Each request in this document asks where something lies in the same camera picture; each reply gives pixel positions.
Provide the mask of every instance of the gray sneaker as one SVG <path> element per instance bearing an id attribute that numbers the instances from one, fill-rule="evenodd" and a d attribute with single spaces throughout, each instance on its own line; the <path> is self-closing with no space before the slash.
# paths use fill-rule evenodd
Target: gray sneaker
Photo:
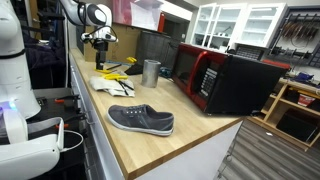
<path id="1" fill-rule="evenodd" d="M 123 107 L 113 105 L 108 110 L 110 122 L 117 128 L 169 136 L 173 131 L 173 115 L 156 112 L 149 105 Z"/>

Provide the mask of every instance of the wooden shelf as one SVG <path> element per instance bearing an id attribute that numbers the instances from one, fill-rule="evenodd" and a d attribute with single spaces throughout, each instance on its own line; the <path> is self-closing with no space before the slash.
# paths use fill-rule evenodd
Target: wooden shelf
<path id="1" fill-rule="evenodd" d="M 268 111 L 265 110 L 265 109 L 262 109 L 261 112 L 262 112 L 263 114 L 268 114 Z"/>
<path id="2" fill-rule="evenodd" d="M 283 80 L 280 79 L 279 84 L 281 85 L 278 86 L 278 94 L 275 95 L 270 95 L 269 101 L 266 102 L 265 107 L 270 107 L 268 108 L 263 108 L 261 110 L 261 113 L 265 114 L 265 118 L 261 117 L 250 117 L 251 121 L 261 125 L 262 127 L 268 129 L 272 133 L 278 135 L 279 137 L 287 140 L 288 142 L 304 149 L 305 151 L 310 148 L 319 138 L 320 138 L 320 133 L 313 139 L 312 142 L 303 142 L 279 129 L 277 129 L 277 124 L 279 123 L 280 119 L 282 118 L 283 114 L 288 110 L 288 108 L 295 108 L 298 111 L 304 111 L 310 114 L 313 114 L 315 116 L 319 116 L 319 122 L 320 122 L 320 112 L 315 111 L 313 109 L 310 109 L 308 107 L 301 106 L 297 103 L 288 101 L 284 99 L 284 94 L 290 87 L 294 87 L 295 89 L 298 90 L 305 90 L 307 92 L 315 94 L 316 89 L 314 87 L 308 87 L 305 84 L 300 84 L 298 82 L 291 82 L 288 80 Z"/>
<path id="3" fill-rule="evenodd" d="M 310 113 L 312 113 L 312 114 L 315 114 L 315 115 L 320 116 L 320 112 L 315 111 L 315 110 L 313 110 L 313 109 L 310 109 L 310 108 L 301 106 L 301 105 L 299 105 L 299 104 L 297 104 L 297 103 L 294 103 L 294 102 L 285 100 L 285 99 L 283 99 L 283 98 L 280 98 L 280 101 L 283 102 L 283 103 L 289 104 L 289 105 L 291 105 L 291 106 L 294 106 L 294 107 L 296 107 L 296 108 L 299 108 L 299 109 L 301 109 L 301 110 L 303 110 L 303 111 L 307 111 L 307 112 L 310 112 Z"/>
<path id="4" fill-rule="evenodd" d="M 294 142 L 294 144 L 296 144 L 296 145 L 297 144 L 299 144 L 299 146 L 302 145 L 302 147 L 304 147 L 304 148 L 311 147 L 310 143 L 306 143 L 306 142 L 300 141 L 297 138 L 292 137 L 291 135 L 289 135 L 289 134 L 277 129 L 276 125 L 274 125 L 274 124 L 265 123 L 264 125 L 265 125 L 265 127 L 269 127 L 269 128 L 266 128 L 266 129 L 272 131 L 274 134 L 276 134 L 276 135 L 288 140 L 291 143 Z"/>
<path id="5" fill-rule="evenodd" d="M 277 96 L 272 95 L 272 94 L 270 95 L 270 97 L 273 98 L 273 99 L 277 98 Z"/>

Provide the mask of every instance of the yellow object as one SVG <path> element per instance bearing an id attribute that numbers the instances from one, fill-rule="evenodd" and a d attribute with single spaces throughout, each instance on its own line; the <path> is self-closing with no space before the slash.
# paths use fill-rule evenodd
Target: yellow object
<path id="1" fill-rule="evenodd" d="M 109 74 L 109 73 L 111 73 L 112 71 L 110 71 L 110 70 L 100 70 L 100 69 L 95 69 L 95 71 L 97 71 L 97 72 L 100 72 L 100 73 L 104 73 L 104 74 Z"/>
<path id="2" fill-rule="evenodd" d="M 119 81 L 120 79 L 128 79 L 128 76 L 122 76 L 120 74 L 104 74 L 102 75 L 104 79 L 108 80 L 117 80 Z"/>
<path id="3" fill-rule="evenodd" d="M 136 60 L 135 58 L 133 58 L 133 57 L 127 57 L 127 60 L 128 60 L 129 62 L 131 62 L 131 63 L 137 62 L 137 60 Z"/>
<path id="4" fill-rule="evenodd" d="M 298 91 L 298 93 L 300 93 L 300 94 L 304 94 L 304 95 L 307 95 L 307 96 L 311 96 L 311 97 L 320 99 L 319 96 L 317 96 L 316 94 L 313 94 L 313 93 L 311 93 L 311 92 L 307 92 L 307 91 L 304 91 L 304 90 L 299 90 L 299 89 L 293 88 L 293 87 L 290 87 L 289 89 L 290 89 L 290 90 L 296 90 L 296 91 Z"/>

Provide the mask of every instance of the stainless steel cup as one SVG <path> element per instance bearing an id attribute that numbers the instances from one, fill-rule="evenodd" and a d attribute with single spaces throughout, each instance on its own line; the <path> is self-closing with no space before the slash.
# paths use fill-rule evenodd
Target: stainless steel cup
<path id="1" fill-rule="evenodd" d="M 158 76 L 161 63 L 155 60 L 144 60 L 141 85 L 155 88 L 158 83 Z"/>

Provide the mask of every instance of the white cabinet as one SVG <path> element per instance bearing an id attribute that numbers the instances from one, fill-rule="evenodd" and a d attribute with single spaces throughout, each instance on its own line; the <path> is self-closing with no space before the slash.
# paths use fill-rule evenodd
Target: white cabinet
<path id="1" fill-rule="evenodd" d="M 251 4 L 236 43 L 267 48 L 286 10 L 285 3 Z"/>
<path id="2" fill-rule="evenodd" d="M 199 7 L 190 44 L 204 46 L 204 39 L 209 35 L 209 26 L 212 24 L 215 9 L 216 3 Z"/>
<path id="3" fill-rule="evenodd" d="M 200 6 L 190 44 L 224 51 L 235 38 L 245 3 Z"/>

